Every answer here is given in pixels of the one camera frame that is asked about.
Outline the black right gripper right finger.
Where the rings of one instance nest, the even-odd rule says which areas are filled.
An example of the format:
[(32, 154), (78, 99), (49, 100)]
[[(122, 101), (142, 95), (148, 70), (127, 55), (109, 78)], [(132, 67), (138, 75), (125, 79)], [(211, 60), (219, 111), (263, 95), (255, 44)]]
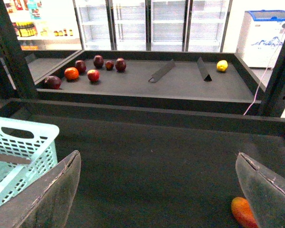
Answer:
[(285, 178), (243, 152), (235, 168), (257, 226), (285, 228)]

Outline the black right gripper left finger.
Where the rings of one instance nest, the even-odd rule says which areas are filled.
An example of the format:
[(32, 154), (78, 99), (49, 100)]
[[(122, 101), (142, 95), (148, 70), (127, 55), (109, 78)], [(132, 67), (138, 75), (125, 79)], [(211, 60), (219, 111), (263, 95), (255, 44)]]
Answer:
[(0, 206), (0, 228), (63, 228), (76, 195), (81, 155), (75, 150)]

